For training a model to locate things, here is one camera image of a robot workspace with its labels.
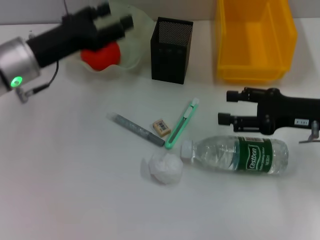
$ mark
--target bottle cap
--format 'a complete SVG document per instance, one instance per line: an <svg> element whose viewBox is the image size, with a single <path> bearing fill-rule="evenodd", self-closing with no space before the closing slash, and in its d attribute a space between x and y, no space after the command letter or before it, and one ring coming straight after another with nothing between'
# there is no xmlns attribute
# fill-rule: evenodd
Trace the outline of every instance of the bottle cap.
<svg viewBox="0 0 320 240"><path fill-rule="evenodd" d="M181 160L185 163L189 163L192 158L193 142L190 140L184 141L181 146Z"/></svg>

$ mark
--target red ball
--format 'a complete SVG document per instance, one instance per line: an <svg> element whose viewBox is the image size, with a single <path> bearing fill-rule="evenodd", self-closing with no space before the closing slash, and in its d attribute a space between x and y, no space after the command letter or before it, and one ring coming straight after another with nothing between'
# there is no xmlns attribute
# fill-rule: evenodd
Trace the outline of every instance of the red ball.
<svg viewBox="0 0 320 240"><path fill-rule="evenodd" d="M81 59L96 71L102 71L110 65L118 64L120 58L120 48L116 42L111 42L98 51L87 49L81 51Z"/></svg>

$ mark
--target silver cylinder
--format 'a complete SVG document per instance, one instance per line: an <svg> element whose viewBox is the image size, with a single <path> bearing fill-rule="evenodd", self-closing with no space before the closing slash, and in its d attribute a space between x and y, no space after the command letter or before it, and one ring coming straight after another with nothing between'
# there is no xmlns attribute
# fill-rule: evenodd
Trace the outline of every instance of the silver cylinder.
<svg viewBox="0 0 320 240"><path fill-rule="evenodd" d="M20 87L40 75L37 60L21 37L0 45L0 71L0 95L3 94L2 88Z"/></svg>
<svg viewBox="0 0 320 240"><path fill-rule="evenodd" d="M311 124L311 136L312 136L312 139L319 138L319 122L318 121L313 121Z"/></svg>

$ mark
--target black cable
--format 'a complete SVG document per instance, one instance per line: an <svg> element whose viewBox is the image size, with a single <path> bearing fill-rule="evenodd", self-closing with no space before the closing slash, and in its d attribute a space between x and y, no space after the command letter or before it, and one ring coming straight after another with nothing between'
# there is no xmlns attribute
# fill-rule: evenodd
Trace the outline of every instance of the black cable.
<svg viewBox="0 0 320 240"><path fill-rule="evenodd" d="M41 92L42 90L44 89L47 89L48 87L50 87L50 85L52 84L52 82L55 80L57 74L58 74L58 71L59 71L59 61L56 62L56 68L55 68L55 72L51 78L51 80L46 83L46 84L43 84L43 85L40 85L40 86L37 86L29 91L27 91L25 94L26 96L31 96L31 95L35 95L39 92Z"/></svg>
<svg viewBox="0 0 320 240"><path fill-rule="evenodd" d="M63 5L64 5L64 9L65 9L66 14L69 15L69 11L68 11L66 0L63 0Z"/></svg>
<svg viewBox="0 0 320 240"><path fill-rule="evenodd" d="M50 84L52 84L52 82L55 80L55 78L56 78L56 76L57 76L57 74L58 74L58 71L59 71L59 61L56 61L55 72L54 72L51 80L50 80L49 83L48 83L49 86L50 86Z"/></svg>

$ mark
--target sticker label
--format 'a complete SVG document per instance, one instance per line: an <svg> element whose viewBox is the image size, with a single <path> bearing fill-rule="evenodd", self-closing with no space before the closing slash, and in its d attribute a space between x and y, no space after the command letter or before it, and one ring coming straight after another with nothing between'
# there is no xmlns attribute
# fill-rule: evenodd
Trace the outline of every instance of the sticker label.
<svg viewBox="0 0 320 240"><path fill-rule="evenodd" d="M296 118L294 120L294 125L309 126L309 120Z"/></svg>
<svg viewBox="0 0 320 240"><path fill-rule="evenodd" d="M273 149L270 139L239 137L239 171L268 173L272 166Z"/></svg>

